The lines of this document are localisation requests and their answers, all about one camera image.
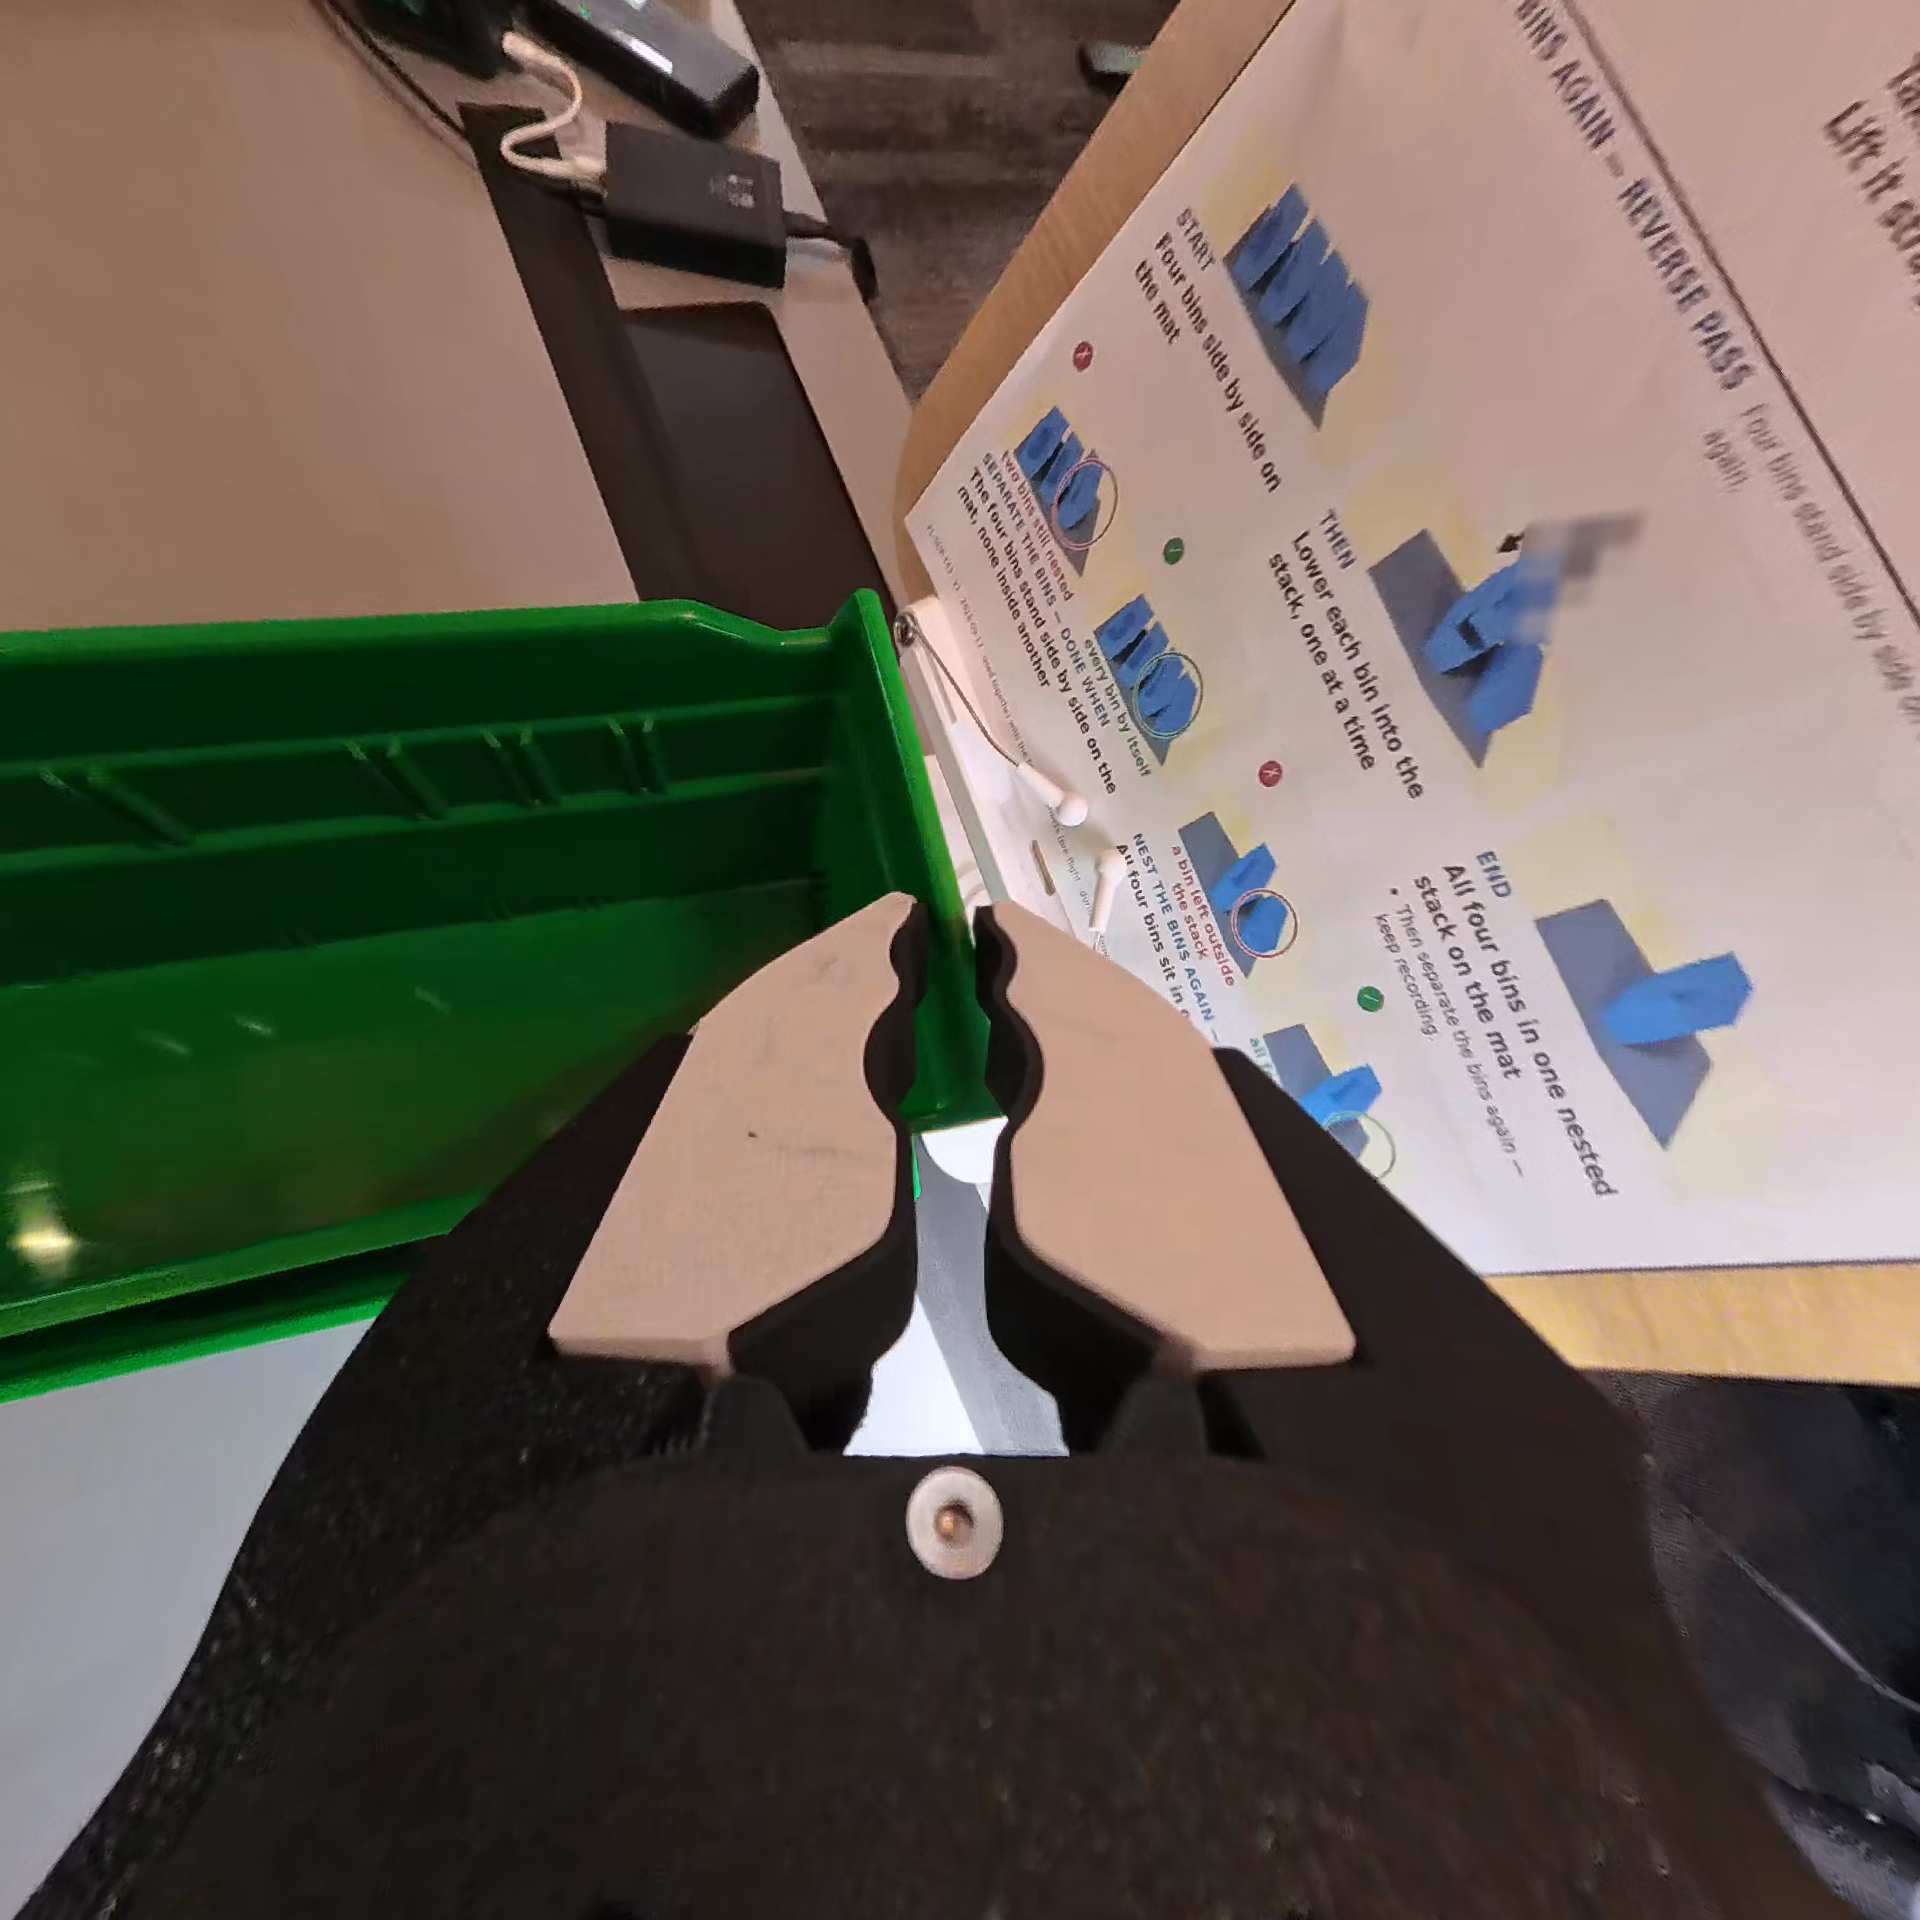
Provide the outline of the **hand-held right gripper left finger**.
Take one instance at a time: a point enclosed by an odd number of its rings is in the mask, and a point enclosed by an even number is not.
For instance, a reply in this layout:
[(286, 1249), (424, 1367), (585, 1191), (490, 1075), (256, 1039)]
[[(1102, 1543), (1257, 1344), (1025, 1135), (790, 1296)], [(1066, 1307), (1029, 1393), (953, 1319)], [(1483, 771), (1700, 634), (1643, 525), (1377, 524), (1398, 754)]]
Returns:
[(924, 906), (890, 893), (691, 1032), (549, 1321), (595, 1361), (861, 1381), (909, 1317)]

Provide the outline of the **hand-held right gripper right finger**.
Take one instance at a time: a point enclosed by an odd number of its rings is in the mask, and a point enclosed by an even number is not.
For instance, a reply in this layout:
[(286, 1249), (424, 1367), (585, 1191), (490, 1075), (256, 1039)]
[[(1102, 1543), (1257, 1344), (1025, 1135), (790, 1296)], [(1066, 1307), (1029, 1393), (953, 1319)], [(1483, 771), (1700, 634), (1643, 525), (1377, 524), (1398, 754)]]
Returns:
[(994, 1224), (1170, 1377), (1339, 1364), (1356, 1332), (1203, 1034), (1029, 908), (976, 912)]

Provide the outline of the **green plastic bin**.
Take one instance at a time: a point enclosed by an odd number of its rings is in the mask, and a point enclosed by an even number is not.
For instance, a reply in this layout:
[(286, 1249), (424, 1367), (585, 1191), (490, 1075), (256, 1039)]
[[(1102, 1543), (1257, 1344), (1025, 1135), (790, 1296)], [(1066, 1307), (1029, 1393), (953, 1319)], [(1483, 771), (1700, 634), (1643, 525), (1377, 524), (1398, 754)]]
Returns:
[(875, 593), (2, 645), (2, 1396), (363, 1321), (645, 1050), (892, 892), (985, 1120)]

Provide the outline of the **black mesh fabric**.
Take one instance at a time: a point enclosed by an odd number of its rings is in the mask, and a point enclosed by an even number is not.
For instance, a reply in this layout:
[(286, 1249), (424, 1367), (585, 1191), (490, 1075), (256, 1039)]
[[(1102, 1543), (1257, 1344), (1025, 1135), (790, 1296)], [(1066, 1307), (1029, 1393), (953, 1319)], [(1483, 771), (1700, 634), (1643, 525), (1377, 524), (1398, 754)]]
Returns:
[(1724, 1732), (1860, 1916), (1917, 1916), (1917, 1396), (1588, 1373), (1638, 1434), (1656, 1578)]

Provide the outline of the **black power adapter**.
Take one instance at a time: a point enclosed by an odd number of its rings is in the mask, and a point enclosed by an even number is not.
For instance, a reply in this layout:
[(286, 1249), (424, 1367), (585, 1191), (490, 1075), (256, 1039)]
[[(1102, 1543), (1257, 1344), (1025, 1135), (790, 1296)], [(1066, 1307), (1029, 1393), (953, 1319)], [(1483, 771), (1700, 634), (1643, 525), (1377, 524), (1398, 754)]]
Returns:
[(605, 125), (598, 220), (614, 258), (776, 291), (787, 279), (782, 165), (724, 143)]

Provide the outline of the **black rectangular device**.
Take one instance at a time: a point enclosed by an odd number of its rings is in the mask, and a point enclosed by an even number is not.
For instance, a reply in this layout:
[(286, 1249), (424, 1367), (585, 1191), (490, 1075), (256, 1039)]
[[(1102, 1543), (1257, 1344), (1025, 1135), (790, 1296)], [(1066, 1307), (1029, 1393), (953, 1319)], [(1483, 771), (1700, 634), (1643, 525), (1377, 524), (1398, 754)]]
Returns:
[(760, 105), (762, 76), (715, 31), (665, 2), (526, 2), (557, 52), (684, 132), (720, 139)]

